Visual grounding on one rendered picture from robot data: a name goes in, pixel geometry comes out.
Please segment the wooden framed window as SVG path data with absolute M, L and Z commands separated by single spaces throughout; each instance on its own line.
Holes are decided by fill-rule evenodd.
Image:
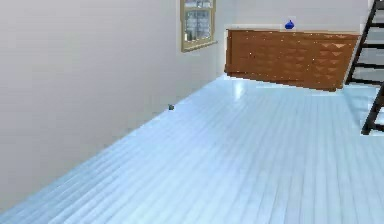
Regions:
M 183 53 L 215 43 L 215 12 L 216 0 L 180 0 Z

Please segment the brown wooden sideboard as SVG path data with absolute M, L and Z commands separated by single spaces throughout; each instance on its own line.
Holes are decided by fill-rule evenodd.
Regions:
M 225 73 L 334 92 L 343 86 L 357 40 L 352 32 L 230 28 Z

